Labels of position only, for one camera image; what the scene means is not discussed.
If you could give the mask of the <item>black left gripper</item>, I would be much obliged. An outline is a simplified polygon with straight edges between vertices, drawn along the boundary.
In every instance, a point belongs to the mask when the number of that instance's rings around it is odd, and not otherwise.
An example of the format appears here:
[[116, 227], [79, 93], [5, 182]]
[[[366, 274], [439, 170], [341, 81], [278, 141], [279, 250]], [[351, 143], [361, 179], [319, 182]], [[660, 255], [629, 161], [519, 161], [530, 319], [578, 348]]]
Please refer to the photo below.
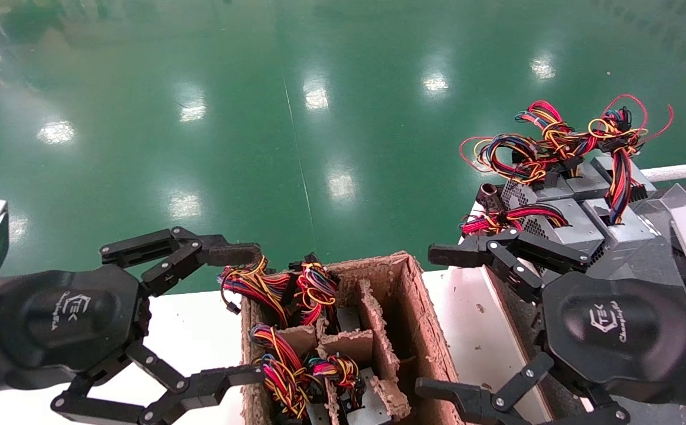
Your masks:
[[[264, 256], [259, 244], [230, 244], [221, 234], [175, 227], [107, 244], [100, 256], [105, 266], [90, 271], [0, 278], [0, 349], [8, 387], [38, 390], [71, 381], [51, 403], [67, 420], [173, 424], [189, 411], [219, 406], [233, 387], [264, 381], [253, 365], [185, 377], [140, 342], [151, 320], [141, 293], [161, 296], [201, 266], [257, 263]], [[138, 280], [124, 269], [152, 261], [157, 264], [141, 275], [140, 293]], [[156, 380], [164, 393], [147, 406], [89, 396], [128, 365]]]

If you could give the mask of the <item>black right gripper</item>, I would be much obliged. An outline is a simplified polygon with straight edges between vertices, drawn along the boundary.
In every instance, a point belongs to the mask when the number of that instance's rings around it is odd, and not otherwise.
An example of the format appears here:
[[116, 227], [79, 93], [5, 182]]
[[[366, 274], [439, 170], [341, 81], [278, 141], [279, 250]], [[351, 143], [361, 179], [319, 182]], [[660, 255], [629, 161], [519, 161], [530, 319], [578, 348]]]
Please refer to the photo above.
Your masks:
[[[589, 261], [586, 253], [516, 229], [431, 244], [430, 264], [486, 267], [523, 301], [541, 301], [548, 354], [537, 353], [497, 393], [419, 377], [416, 395], [452, 403], [465, 423], [527, 424], [516, 403], [558, 363], [578, 387], [590, 387], [584, 395], [592, 410], [552, 424], [629, 424], [629, 412], [600, 387], [641, 403], [670, 403], [686, 365], [685, 291], [635, 278], [589, 277], [582, 274]], [[543, 288], [536, 264], [564, 275]]]

